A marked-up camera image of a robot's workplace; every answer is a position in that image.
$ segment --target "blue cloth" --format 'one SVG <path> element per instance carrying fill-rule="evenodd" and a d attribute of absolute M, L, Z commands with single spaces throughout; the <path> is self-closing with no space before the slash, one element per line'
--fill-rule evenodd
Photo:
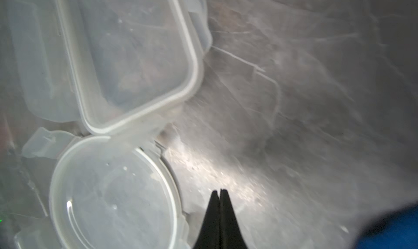
<path fill-rule="evenodd" d="M 362 237 L 355 249 L 418 249 L 418 207 L 389 218 L 382 230 Z"/>

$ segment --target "round plastic container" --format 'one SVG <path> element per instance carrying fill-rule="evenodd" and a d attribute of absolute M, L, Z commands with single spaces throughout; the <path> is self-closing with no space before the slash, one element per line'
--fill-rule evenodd
<path fill-rule="evenodd" d="M 62 155 L 54 171 L 50 211 L 62 246 L 187 248 L 182 239 L 187 223 L 168 169 L 139 148 L 112 149 L 109 140 L 81 140 Z M 103 148 L 107 155 L 98 155 Z"/>

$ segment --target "black tongs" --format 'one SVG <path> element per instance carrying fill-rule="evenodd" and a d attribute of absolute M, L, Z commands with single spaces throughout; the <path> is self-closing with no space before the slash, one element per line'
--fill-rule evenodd
<path fill-rule="evenodd" d="M 228 191 L 214 190 L 209 200 L 205 218 L 193 249 L 247 249 Z"/>

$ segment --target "rectangular plastic container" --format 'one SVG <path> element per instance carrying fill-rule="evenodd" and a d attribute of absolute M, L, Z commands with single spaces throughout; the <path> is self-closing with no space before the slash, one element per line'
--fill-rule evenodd
<path fill-rule="evenodd" d="M 203 51 L 182 0 L 56 5 L 81 118 L 92 134 L 141 127 L 199 88 Z"/>

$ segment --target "clear plastic container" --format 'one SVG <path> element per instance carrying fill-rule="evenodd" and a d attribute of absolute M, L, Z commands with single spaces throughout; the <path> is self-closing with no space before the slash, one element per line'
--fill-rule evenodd
<path fill-rule="evenodd" d="M 79 120 L 54 0 L 7 0 L 7 8 L 28 109 L 54 122 Z"/>
<path fill-rule="evenodd" d="M 203 76 L 182 0 L 56 0 L 80 113 L 96 135 L 180 105 Z"/>
<path fill-rule="evenodd" d="M 208 27 L 208 9 L 206 0 L 184 0 L 189 11 L 191 22 L 196 29 L 203 53 L 207 53 L 212 46 L 212 34 Z"/>
<path fill-rule="evenodd" d="M 187 248 L 188 225 L 168 169 L 146 150 L 121 152 L 109 141 L 77 142 L 54 171 L 50 211 L 63 247 Z"/>
<path fill-rule="evenodd" d="M 61 249 L 54 226 L 49 218 L 34 221 L 34 224 L 15 235 L 17 249 Z"/>

